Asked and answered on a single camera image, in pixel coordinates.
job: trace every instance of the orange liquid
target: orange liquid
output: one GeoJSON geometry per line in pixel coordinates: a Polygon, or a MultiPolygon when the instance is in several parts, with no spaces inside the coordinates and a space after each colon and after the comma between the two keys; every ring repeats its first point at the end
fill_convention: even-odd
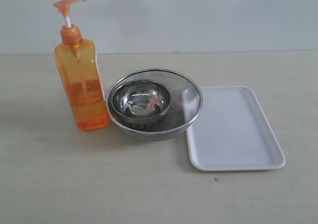
{"type": "Polygon", "coordinates": [[[78,128],[89,131],[107,126],[109,118],[94,43],[83,39],[76,45],[60,44],[55,59],[78,128]]]}

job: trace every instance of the plastic bottle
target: plastic bottle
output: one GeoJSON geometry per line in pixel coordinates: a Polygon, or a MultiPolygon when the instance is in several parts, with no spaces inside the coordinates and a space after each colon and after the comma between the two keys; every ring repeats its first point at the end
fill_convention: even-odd
{"type": "Polygon", "coordinates": [[[80,30],[70,22],[70,5],[78,1],[86,0],[61,0],[53,4],[65,20],[62,43],[55,48],[54,55],[75,122],[79,129],[89,131],[107,126],[109,118],[95,44],[82,39],[80,30]]]}

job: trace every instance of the dark spot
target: dark spot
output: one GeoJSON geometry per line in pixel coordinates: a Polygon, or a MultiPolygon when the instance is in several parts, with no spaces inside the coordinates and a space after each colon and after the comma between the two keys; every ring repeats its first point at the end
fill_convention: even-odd
{"type": "Polygon", "coordinates": [[[217,178],[217,177],[214,177],[214,181],[216,181],[217,183],[220,183],[220,182],[221,182],[221,179],[220,179],[220,178],[217,178]]]}

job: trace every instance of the white pump tube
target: white pump tube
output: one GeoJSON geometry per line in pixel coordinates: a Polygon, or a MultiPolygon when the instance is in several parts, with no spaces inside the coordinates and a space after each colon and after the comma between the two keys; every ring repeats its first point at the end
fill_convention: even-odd
{"type": "Polygon", "coordinates": [[[65,21],[65,26],[67,28],[71,28],[71,21],[70,21],[70,18],[69,17],[64,17],[64,21],[65,21]]]}

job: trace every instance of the tray rim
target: tray rim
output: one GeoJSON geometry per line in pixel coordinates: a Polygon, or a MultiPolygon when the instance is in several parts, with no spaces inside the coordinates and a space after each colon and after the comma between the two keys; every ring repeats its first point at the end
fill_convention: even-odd
{"type": "Polygon", "coordinates": [[[189,158],[190,158],[190,162],[192,163],[192,165],[201,170],[201,171],[249,171],[249,170],[274,170],[274,169],[279,169],[282,168],[285,164],[286,164],[286,157],[284,155],[284,152],[274,134],[274,131],[272,129],[272,127],[269,124],[269,121],[265,115],[264,110],[262,109],[260,102],[257,99],[257,96],[255,94],[255,92],[248,86],[244,86],[244,85],[234,85],[234,86],[199,86],[200,89],[202,88],[244,88],[250,91],[250,93],[252,94],[253,99],[255,100],[257,107],[259,109],[259,111],[261,112],[261,115],[263,116],[263,119],[265,121],[265,124],[267,126],[267,129],[270,132],[270,135],[272,136],[274,143],[276,145],[276,147],[278,148],[279,153],[282,156],[282,160],[278,165],[258,165],[258,166],[214,166],[214,167],[204,167],[201,164],[197,163],[192,155],[192,149],[193,146],[189,143],[190,141],[190,134],[189,134],[189,129],[192,128],[193,124],[191,124],[191,126],[186,130],[186,139],[187,139],[187,145],[188,145],[188,152],[189,152],[189,158]]]}

